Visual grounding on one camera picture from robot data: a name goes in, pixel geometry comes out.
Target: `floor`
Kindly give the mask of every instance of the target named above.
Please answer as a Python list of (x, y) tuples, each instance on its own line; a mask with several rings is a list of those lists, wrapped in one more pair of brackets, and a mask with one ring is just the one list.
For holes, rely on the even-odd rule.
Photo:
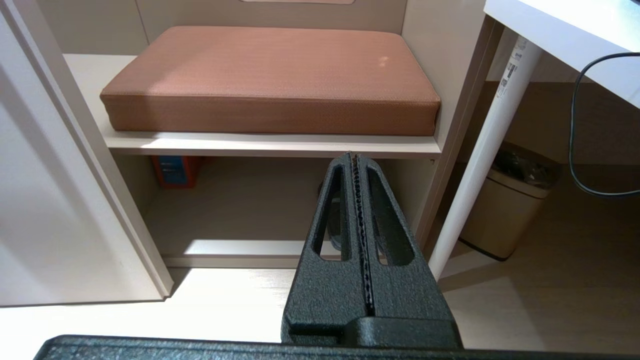
[[(508, 261), (459, 244), (439, 285), (465, 347), (640, 354), (638, 209), (564, 178)], [(171, 271), (165, 302), (0, 309), (2, 358), (60, 334), (280, 341), (294, 270)]]

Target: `shelf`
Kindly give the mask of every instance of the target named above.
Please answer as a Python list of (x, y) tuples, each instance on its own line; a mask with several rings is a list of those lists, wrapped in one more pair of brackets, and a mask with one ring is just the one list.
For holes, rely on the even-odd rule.
[(153, 133), (115, 131), (100, 101), (102, 89), (135, 56), (66, 54), (65, 59), (107, 146), (123, 154), (334, 158), (348, 151), (373, 158), (440, 156), (432, 136)]
[[(295, 268), (329, 161), (207, 159), (195, 188), (161, 190), (145, 222), (167, 266)], [(321, 255), (340, 253), (325, 241)]]

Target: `white desk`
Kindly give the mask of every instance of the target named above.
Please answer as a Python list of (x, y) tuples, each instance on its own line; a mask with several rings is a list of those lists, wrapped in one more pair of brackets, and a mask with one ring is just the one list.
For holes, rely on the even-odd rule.
[[(436, 279), (467, 221), (542, 50), (578, 71), (607, 54), (640, 51), (640, 4), (633, 0), (487, 0), (484, 12), (520, 36), (429, 260)], [(589, 70), (588, 76), (640, 108), (640, 58), (607, 60)]]

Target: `cabinet door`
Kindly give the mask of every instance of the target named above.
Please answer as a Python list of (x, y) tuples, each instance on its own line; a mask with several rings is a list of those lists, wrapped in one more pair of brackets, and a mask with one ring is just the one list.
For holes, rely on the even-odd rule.
[(0, 0), (0, 306), (172, 282), (34, 1)]

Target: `textured black surface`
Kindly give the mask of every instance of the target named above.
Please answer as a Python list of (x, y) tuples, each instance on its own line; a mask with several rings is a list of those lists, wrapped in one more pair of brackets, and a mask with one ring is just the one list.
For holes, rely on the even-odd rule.
[(632, 360), (637, 356), (603, 356), (550, 352), (419, 350), (310, 347), (268, 343), (198, 340), (58, 336), (47, 341), (35, 360), (249, 360), (249, 359), (453, 359), (453, 360)]
[[(461, 348), (454, 318), (378, 164), (346, 154), (331, 163), (323, 184), (282, 317), (282, 342)], [(342, 261), (326, 261), (320, 246), (338, 190)]]

